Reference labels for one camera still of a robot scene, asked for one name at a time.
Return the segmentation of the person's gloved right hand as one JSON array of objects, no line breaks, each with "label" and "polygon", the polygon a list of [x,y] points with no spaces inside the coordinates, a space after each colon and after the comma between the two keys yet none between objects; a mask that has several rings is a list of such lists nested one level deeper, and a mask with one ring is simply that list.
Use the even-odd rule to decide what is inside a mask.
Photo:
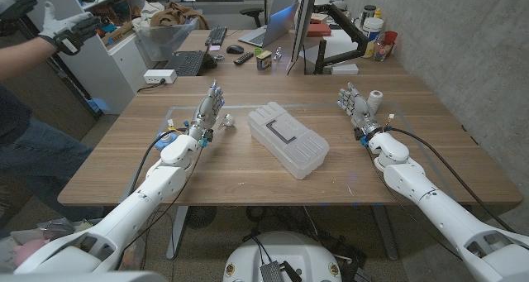
[{"label": "person's gloved right hand", "polygon": [[58,20],[55,18],[54,4],[46,1],[43,30],[38,36],[51,43],[57,52],[76,55],[80,52],[84,42],[95,36],[97,29],[102,26],[101,19],[91,12],[83,12]]}]

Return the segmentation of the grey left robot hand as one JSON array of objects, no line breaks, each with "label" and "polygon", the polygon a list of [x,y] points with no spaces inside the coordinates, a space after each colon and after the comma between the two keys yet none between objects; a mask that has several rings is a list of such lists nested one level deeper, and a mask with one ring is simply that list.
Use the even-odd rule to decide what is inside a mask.
[{"label": "grey left robot hand", "polygon": [[188,127],[188,135],[197,141],[202,140],[216,123],[218,113],[224,105],[222,89],[214,79],[205,97],[196,107]]}]

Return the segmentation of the person's gloved left hand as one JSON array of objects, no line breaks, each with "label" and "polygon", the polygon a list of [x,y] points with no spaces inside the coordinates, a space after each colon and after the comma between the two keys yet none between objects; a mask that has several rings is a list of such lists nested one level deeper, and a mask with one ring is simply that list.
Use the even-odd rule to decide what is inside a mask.
[{"label": "person's gloved left hand", "polygon": [[17,31],[15,22],[34,9],[37,0],[1,0],[1,36]]}]

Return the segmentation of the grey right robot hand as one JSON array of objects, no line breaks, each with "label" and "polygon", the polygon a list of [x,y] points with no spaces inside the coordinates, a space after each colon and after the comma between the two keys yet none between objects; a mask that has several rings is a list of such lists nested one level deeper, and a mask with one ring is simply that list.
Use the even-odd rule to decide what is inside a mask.
[{"label": "grey right robot hand", "polygon": [[357,141],[369,141],[382,131],[373,109],[351,82],[347,84],[347,88],[340,89],[337,105],[350,118]]}]

